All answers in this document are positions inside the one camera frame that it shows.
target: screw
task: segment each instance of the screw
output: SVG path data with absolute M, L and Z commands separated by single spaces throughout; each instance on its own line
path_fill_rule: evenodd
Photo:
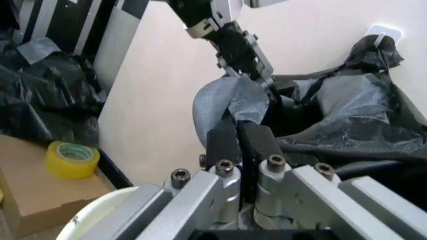
M 285 170 L 285 158 L 281 155 L 272 154 L 267 159 L 267 167 L 270 171 L 279 173 Z
M 208 165 L 208 160 L 206 159 L 206 154 L 200 154 L 198 156 L 198 165 L 200 168 L 205 169 Z
M 219 160 L 215 165 L 215 173 L 223 178 L 230 177 L 233 174 L 235 165 L 227 159 Z
M 314 165 L 314 169 L 316 169 L 316 171 L 320 173 L 323 177 L 325 177 L 329 181 L 332 181 L 332 178 L 335 174 L 335 170 L 331 165 L 326 164 L 324 162 L 318 162 Z
M 185 168 L 175 169 L 170 174 L 170 181 L 172 187 L 175 189 L 182 189 L 190 181 L 190 172 Z

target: black plastic sheet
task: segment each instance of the black plastic sheet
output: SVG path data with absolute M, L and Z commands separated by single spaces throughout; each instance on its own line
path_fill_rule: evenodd
M 264 123 L 279 129 L 275 134 L 282 151 L 310 153 L 338 165 L 427 160 L 427 132 L 389 75 L 389 68 L 403 59 L 392 38 L 386 36 L 375 48 L 376 38 L 362 38 L 337 68 L 276 77 L 284 118 Z
M 89 62 L 54 53 L 27 64 L 0 35 L 0 134 L 95 146 L 106 100 Z

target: gray fabric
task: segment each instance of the gray fabric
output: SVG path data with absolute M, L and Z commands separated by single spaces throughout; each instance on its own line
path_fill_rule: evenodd
M 269 97 L 258 83 L 247 76 L 223 77 L 204 86 L 193 102 L 197 136 L 206 147 L 208 132 L 228 109 L 234 121 L 260 124 L 269 107 Z
M 48 37 L 29 41 L 17 47 L 18 52 L 30 64 L 35 64 L 54 52 L 60 52 L 61 49 Z

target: tape roll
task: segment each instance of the tape roll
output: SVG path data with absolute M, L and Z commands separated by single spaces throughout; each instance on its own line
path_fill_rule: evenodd
M 60 178 L 84 179 L 94 174 L 99 160 L 96 148 L 54 141 L 47 148 L 46 169 Z

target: cardboard box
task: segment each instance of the cardboard box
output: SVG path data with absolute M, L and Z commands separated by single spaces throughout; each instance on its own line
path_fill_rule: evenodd
M 66 224 L 92 200 L 109 192 L 95 174 L 78 180 L 51 175 L 45 168 L 45 154 L 45 147 L 0 135 L 2 206 L 17 237 Z

